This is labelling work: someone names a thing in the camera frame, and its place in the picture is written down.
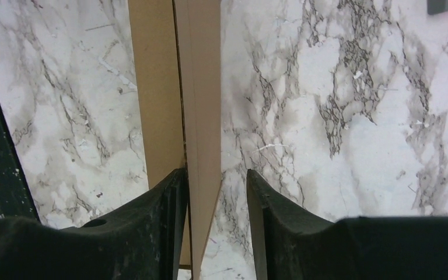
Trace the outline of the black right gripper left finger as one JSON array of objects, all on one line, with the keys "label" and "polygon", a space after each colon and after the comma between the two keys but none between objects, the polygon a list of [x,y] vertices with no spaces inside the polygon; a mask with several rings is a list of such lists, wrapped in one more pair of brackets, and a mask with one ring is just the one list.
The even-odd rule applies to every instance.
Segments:
[{"label": "black right gripper left finger", "polygon": [[176,279],[188,204],[186,169],[81,227],[0,219],[0,279]]}]

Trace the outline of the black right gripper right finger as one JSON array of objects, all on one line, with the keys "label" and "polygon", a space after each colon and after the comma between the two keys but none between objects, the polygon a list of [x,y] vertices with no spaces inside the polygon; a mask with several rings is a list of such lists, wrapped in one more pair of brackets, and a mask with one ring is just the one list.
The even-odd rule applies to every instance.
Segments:
[{"label": "black right gripper right finger", "polygon": [[448,216],[325,220],[247,172],[258,279],[448,279]]}]

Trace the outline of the brown cardboard box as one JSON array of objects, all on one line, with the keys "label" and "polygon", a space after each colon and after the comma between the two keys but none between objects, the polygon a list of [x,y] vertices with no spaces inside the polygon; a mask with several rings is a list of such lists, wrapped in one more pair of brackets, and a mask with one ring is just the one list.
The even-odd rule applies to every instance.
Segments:
[{"label": "brown cardboard box", "polygon": [[129,1],[148,184],[186,171],[176,268],[201,279],[221,188],[219,1]]}]

